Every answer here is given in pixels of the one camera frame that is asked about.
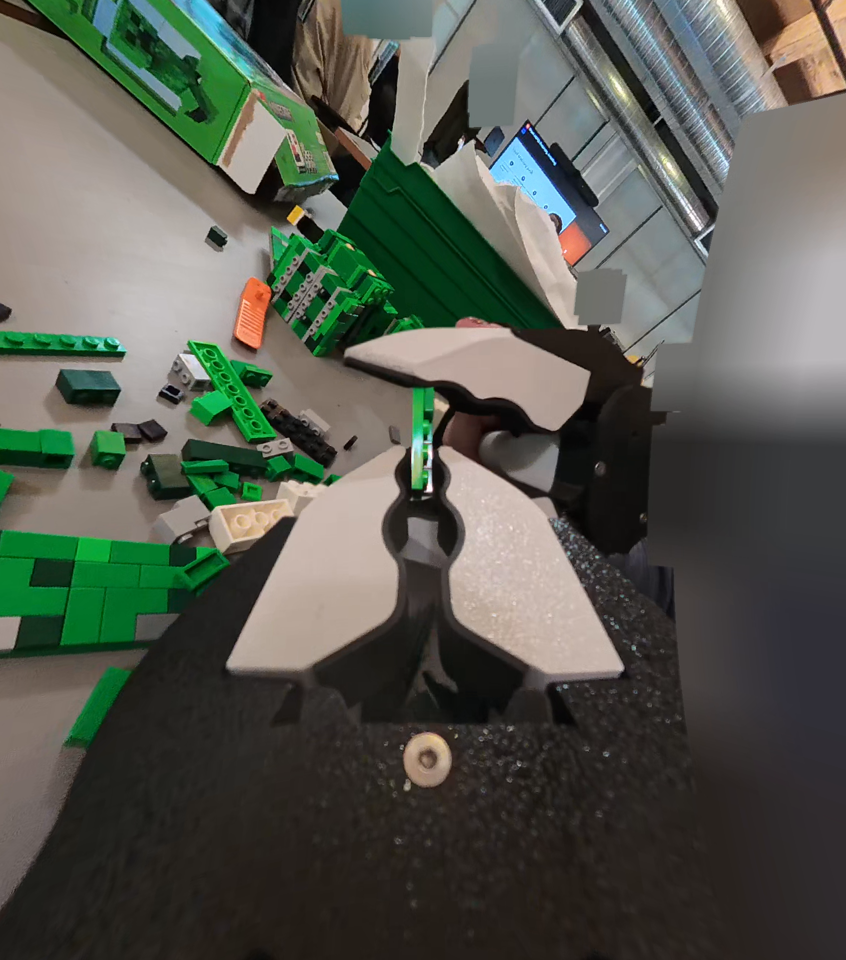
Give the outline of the green frame piece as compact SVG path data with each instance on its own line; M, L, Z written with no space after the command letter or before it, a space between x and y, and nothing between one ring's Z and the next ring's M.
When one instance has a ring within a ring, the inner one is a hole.
M228 558L218 549L199 547L191 562L177 568L172 586L177 590L198 594L229 566Z

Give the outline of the green plate assembly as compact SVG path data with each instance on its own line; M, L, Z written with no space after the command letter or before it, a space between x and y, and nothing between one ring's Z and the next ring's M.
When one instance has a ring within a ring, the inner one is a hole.
M412 391L412 431L409 486L414 498L427 498L433 491L435 433L435 390L416 387Z

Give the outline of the green double brick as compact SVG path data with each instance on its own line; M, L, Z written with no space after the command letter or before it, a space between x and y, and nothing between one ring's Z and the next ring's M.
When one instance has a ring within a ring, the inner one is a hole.
M0 466L66 470L74 456L75 447L69 431L0 427Z

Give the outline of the long thin green plate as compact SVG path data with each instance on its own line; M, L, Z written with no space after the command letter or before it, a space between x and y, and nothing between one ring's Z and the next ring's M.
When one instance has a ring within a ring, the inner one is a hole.
M0 355L125 356L124 345L113 337L65 333L40 333L0 329Z

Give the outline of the green plastic bin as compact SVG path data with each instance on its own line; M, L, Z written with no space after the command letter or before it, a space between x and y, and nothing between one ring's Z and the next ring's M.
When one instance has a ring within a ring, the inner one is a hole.
M575 329L557 318L512 271L429 175L405 165L386 143L358 186L340 225L392 285L395 302L426 327L466 317L519 330Z

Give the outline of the orange brick separator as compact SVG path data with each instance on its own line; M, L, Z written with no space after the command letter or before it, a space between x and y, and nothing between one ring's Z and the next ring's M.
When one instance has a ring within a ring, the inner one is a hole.
M256 277L247 280L240 294L233 339L251 351L261 348L271 299L270 286Z

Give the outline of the green toy set box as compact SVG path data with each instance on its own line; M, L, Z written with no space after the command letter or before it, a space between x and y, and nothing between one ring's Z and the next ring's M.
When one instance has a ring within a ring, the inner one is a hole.
M337 183L316 114L211 2L30 5L245 194L299 203Z

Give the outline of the crumpled white paper bag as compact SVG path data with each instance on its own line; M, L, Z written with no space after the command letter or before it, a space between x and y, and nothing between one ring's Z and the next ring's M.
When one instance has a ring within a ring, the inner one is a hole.
M429 175L541 303L557 318L573 314L575 277L555 225L525 190L498 183L472 143Z

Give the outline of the green perforated plate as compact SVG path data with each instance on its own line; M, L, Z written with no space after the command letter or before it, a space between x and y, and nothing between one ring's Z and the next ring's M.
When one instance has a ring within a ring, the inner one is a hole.
M188 341L189 351L206 371L213 389L230 402L230 411L243 438L261 444L277 438L261 408L239 378L233 364L220 346L212 342Z

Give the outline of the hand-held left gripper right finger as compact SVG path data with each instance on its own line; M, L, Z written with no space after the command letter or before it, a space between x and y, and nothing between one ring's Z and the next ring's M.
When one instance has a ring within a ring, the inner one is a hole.
M433 500L440 663L468 705L505 714L523 693L621 678L624 664L547 515L488 468L442 446Z

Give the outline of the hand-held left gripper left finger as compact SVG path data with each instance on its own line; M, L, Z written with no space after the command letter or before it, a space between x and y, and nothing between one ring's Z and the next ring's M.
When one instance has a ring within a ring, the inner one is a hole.
M350 707L408 688L424 644L403 555L410 464L410 451L392 446L303 510L230 674L334 689Z

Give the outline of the torn white paper strip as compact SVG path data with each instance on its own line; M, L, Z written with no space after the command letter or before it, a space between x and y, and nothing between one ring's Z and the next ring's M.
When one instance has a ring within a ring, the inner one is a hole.
M434 45L432 36L414 37L401 43L390 147L394 156L405 165L416 163L421 155Z

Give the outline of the green mosaic tile plate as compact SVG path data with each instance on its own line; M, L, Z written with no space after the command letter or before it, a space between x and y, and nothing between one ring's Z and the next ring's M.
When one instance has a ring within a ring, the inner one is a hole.
M172 586L197 548L0 531L0 658L149 645L206 589Z

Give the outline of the black studded plate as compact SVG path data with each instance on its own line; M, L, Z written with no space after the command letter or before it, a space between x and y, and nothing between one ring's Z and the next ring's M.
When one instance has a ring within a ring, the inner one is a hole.
M310 417L292 414L272 398L263 400L260 410L278 436L289 441L296 450L325 469L333 465L337 451L328 443L326 430Z

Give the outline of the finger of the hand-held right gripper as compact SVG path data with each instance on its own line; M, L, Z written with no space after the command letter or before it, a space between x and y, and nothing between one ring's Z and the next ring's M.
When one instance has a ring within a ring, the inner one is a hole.
M427 388L457 413L494 417L515 434L554 434L586 400L590 373L507 328L412 329L353 345L344 365Z
M478 445L484 467L534 498L551 494L559 454L560 438L549 434L491 431Z

